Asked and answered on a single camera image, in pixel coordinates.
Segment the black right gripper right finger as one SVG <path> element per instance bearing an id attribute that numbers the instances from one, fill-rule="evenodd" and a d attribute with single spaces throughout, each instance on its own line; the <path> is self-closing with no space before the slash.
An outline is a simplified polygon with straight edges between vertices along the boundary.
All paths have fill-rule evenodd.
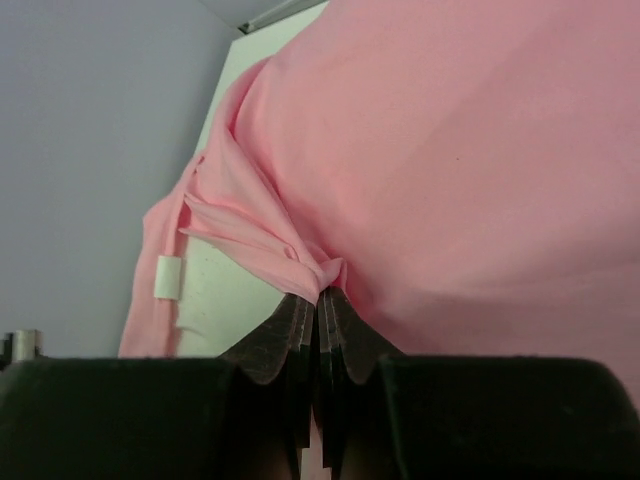
<path id="1" fill-rule="evenodd" d="M 322 462 L 335 479 L 635 479 L 639 417 L 604 365 L 406 355 L 338 288 L 314 319 Z"/>

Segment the pink rose-print pillowcase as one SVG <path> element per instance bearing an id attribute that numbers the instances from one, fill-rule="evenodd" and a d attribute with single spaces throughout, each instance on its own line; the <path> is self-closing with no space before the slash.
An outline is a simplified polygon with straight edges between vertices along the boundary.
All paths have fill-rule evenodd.
<path id="1" fill-rule="evenodd" d="M 207 242 L 400 348 L 639 365 L 639 5 L 331 1 L 219 103 L 145 216 L 120 352 L 170 352 L 157 263 Z"/>

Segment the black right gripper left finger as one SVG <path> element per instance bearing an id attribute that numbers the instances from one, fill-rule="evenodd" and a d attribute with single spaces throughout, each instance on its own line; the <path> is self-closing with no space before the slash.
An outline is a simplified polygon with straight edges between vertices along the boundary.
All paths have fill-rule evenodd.
<path id="1" fill-rule="evenodd" d="M 5 479 L 297 479 L 315 309 L 287 295 L 214 358 L 33 358 L 1 375 Z"/>

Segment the white pillow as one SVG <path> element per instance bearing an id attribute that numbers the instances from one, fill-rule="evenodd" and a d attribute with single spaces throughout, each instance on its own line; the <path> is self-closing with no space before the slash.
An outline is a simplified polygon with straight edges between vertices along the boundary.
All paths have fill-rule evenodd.
<path id="1" fill-rule="evenodd" d="M 176 316 L 176 355 L 224 353 L 266 320 L 283 297 L 212 245 L 190 237 Z"/>

